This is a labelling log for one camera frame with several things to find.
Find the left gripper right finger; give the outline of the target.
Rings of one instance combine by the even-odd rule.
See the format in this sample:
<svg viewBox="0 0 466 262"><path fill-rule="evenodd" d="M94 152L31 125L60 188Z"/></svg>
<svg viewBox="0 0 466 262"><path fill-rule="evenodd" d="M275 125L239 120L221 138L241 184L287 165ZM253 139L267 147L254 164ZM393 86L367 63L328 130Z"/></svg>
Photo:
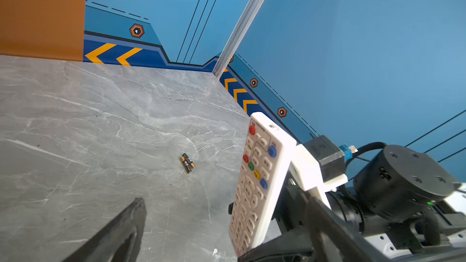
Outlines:
<svg viewBox="0 0 466 262"><path fill-rule="evenodd" d="M384 262L386 256L354 232L316 197L309 199L303 226L262 244L240 262Z"/></svg>

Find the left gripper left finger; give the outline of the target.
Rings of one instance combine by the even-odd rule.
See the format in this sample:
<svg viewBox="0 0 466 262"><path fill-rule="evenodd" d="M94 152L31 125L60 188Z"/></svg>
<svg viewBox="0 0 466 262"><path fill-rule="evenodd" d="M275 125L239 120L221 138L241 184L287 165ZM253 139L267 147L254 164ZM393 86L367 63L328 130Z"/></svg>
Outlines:
<svg viewBox="0 0 466 262"><path fill-rule="evenodd" d="M134 262L141 249L146 205L136 198L64 260L66 262Z"/></svg>

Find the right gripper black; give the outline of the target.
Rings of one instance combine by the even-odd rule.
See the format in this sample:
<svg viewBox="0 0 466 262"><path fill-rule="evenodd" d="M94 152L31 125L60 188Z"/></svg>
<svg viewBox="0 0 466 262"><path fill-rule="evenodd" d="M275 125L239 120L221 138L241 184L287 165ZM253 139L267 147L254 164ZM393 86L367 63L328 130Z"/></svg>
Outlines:
<svg viewBox="0 0 466 262"><path fill-rule="evenodd" d="M297 184L294 178L285 178L273 213L280 234L308 225L307 207L311 195Z"/></svg>

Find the white remote control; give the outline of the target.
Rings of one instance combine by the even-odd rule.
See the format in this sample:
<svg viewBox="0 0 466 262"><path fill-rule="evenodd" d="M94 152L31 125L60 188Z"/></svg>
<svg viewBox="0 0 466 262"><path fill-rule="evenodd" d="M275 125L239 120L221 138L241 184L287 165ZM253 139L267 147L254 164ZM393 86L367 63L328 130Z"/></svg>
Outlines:
<svg viewBox="0 0 466 262"><path fill-rule="evenodd" d="M251 114L229 224L238 257L263 243L296 146L265 114Z"/></svg>

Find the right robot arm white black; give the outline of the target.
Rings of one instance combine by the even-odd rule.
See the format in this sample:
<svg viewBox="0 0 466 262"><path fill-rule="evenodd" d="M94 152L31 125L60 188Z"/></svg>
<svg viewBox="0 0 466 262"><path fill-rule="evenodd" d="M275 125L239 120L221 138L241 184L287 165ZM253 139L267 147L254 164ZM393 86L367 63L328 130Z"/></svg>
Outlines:
<svg viewBox="0 0 466 262"><path fill-rule="evenodd" d="M331 210L389 258L466 245L465 189L427 154L380 142L353 154L376 156L325 196Z"/></svg>

